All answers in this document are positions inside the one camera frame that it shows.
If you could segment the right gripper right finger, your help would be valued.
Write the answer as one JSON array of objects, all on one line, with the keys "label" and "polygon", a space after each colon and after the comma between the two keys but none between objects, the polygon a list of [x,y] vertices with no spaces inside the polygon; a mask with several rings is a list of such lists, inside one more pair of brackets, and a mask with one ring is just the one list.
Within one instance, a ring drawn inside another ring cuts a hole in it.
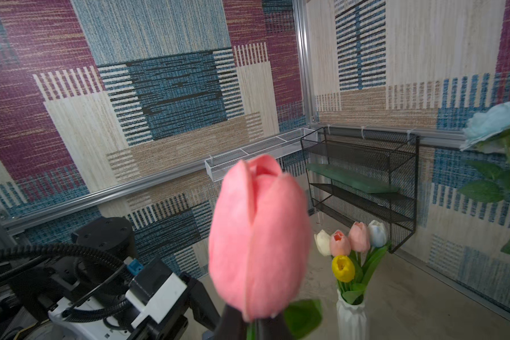
[{"label": "right gripper right finger", "polygon": [[255,321],[258,340],[293,340],[283,316],[269,317]]}]

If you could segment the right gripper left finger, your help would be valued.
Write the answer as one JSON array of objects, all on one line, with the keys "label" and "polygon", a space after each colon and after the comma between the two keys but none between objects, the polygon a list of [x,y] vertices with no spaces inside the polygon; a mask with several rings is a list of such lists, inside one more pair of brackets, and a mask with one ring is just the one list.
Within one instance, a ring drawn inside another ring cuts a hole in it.
[{"label": "right gripper left finger", "polygon": [[242,313],[226,305],[214,331],[214,340],[246,340],[248,325]]}]

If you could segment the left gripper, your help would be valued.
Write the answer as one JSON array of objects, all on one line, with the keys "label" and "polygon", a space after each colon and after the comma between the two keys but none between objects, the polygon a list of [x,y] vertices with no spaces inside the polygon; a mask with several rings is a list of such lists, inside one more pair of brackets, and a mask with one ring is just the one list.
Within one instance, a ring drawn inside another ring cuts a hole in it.
[{"label": "left gripper", "polygon": [[159,324],[148,317],[137,329],[133,329],[130,339],[180,339],[188,328],[186,313],[189,310],[198,324],[215,331],[220,314],[204,285],[185,274],[178,277],[185,282],[187,289],[173,310]]}]

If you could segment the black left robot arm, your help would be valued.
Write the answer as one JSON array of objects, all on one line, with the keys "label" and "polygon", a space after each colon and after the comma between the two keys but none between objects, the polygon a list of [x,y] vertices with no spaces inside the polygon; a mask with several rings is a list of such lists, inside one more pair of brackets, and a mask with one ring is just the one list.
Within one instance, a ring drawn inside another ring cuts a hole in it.
[{"label": "black left robot arm", "polygon": [[4,339],[180,339],[191,320],[214,337],[203,284],[141,252],[125,218],[98,218],[67,243],[0,249]]}]

